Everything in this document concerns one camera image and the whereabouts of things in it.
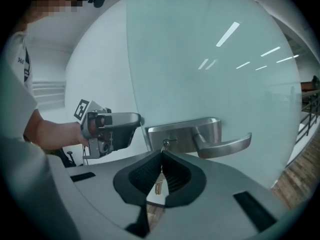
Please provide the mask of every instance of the grey panel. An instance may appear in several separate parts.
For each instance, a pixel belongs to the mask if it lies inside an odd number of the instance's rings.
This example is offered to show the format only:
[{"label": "grey panel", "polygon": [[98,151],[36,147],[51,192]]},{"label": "grey panel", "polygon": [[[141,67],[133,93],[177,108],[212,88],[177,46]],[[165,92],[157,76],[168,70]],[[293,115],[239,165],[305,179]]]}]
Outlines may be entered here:
[{"label": "grey panel", "polygon": [[233,195],[249,192],[276,219],[286,212],[281,201],[240,171],[217,162],[170,152],[200,167],[206,188],[190,205],[167,208],[148,239],[246,239],[258,234]]},{"label": "grey panel", "polygon": [[51,239],[81,239],[59,197],[48,159],[42,150],[6,138],[0,139],[0,145],[0,169],[4,182],[30,221]]},{"label": "grey panel", "polygon": [[89,166],[70,167],[67,168],[67,172],[70,176],[88,172],[94,173],[94,177],[77,181],[74,184],[84,198],[86,198],[102,215],[108,217],[111,221],[124,229],[137,221],[140,207],[125,203],[122,200],[114,188],[114,176],[124,167],[132,165],[153,153],[153,151],[146,152],[117,161]]},{"label": "grey panel", "polygon": [[81,239],[139,239],[116,226],[108,217],[102,214],[96,207],[86,200],[72,182],[70,175],[67,173],[58,157],[48,155],[48,158],[60,198],[74,221]]}]

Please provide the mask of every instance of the metal railing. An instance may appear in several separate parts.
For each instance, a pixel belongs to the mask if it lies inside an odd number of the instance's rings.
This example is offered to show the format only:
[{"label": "metal railing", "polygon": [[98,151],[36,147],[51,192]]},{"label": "metal railing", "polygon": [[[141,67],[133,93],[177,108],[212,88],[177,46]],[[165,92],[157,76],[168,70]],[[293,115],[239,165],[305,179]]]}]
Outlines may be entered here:
[{"label": "metal railing", "polygon": [[310,128],[317,123],[320,115],[320,90],[308,91],[302,94],[302,112],[307,112],[307,115],[300,121],[302,124],[306,119],[308,121],[302,129],[299,130],[298,136],[307,128],[307,130],[295,142],[297,144],[305,135],[309,135]]}]

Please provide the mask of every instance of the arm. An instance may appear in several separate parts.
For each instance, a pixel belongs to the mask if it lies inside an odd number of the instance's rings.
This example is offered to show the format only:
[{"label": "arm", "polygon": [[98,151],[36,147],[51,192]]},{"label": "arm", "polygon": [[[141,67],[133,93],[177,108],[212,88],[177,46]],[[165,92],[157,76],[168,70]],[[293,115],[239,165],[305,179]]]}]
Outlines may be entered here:
[{"label": "arm", "polygon": [[44,120],[38,109],[33,111],[24,134],[32,143],[46,150],[77,144],[88,146],[88,140],[82,135],[79,123],[54,123]]}]

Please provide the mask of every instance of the white t-shirt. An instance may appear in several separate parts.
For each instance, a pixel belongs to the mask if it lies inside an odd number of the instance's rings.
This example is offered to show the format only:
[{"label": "white t-shirt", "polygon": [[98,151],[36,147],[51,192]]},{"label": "white t-shirt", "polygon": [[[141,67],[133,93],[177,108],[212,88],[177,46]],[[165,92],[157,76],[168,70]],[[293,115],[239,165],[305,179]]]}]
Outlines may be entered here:
[{"label": "white t-shirt", "polygon": [[6,108],[0,111],[0,136],[19,140],[23,140],[27,123],[38,108],[26,36],[25,32],[13,34],[0,57],[0,103]]},{"label": "white t-shirt", "polygon": [[16,75],[18,80],[24,85],[28,92],[33,96],[33,71],[28,54],[25,37],[26,32],[16,32],[7,41],[3,55],[5,61],[8,63],[13,73]]}]

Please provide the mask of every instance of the person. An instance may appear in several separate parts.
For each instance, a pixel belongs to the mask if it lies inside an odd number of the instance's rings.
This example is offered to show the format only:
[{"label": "person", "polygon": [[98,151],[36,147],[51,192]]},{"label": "person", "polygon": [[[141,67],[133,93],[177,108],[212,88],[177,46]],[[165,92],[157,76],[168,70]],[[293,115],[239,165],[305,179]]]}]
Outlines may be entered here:
[{"label": "person", "polygon": [[[13,29],[4,49],[4,59],[24,87],[33,95],[32,58],[25,44],[28,24],[38,21],[61,8],[70,7],[79,0],[34,0]],[[78,122],[54,123],[44,120],[38,110],[33,111],[24,130],[25,139],[45,150],[82,144],[88,140]]]},{"label": "person", "polygon": [[320,89],[320,80],[316,75],[314,75],[312,78],[312,85],[314,90]]}]

